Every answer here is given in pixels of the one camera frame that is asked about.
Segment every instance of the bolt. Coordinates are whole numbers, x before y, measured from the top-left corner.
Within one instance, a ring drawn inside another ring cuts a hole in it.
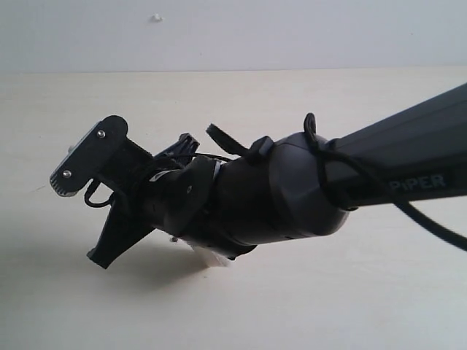
[[[72,173],[70,170],[63,170],[63,173],[61,174],[65,179],[69,179],[70,177],[72,177]]]

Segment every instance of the screw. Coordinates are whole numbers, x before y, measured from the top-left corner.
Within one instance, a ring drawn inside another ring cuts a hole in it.
[[[65,178],[65,179],[69,179],[70,177],[72,177],[72,173],[70,170],[63,170],[63,173],[61,173],[61,175]]]

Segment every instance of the white table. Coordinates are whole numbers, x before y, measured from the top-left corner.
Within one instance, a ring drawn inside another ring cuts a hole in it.
[[[110,114],[151,152],[183,132],[219,152],[210,123],[250,144],[300,131],[314,112],[333,138],[466,81],[467,67],[1,76],[0,349],[467,349],[467,253],[392,206],[230,268],[204,269],[154,232],[105,271],[85,254],[107,210],[48,184]],[[417,206],[467,233],[466,204]]]

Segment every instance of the white wall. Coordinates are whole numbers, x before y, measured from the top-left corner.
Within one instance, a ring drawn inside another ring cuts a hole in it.
[[[0,76],[0,349],[466,350],[467,254],[393,206],[226,269],[154,232],[104,271],[85,254],[107,210],[48,184],[109,114],[151,152],[183,132],[219,152],[209,123],[249,144],[312,111],[340,137],[466,81],[467,67]],[[466,233],[466,202],[416,205]]]
[[[0,71],[461,65],[466,13],[465,0],[3,0]]]

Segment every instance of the robotic arm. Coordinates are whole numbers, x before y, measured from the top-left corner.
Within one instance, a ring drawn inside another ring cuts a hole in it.
[[[313,114],[302,132],[249,148],[210,125],[233,160],[196,153],[188,133],[151,155],[127,132],[122,117],[98,122],[50,177],[63,197],[91,181],[85,202],[110,206],[88,252],[102,268],[154,229],[234,260],[260,244],[332,234],[351,211],[382,203],[467,250],[409,203],[467,194],[467,84],[334,140],[316,134]],[[93,203],[100,184],[113,193]]]

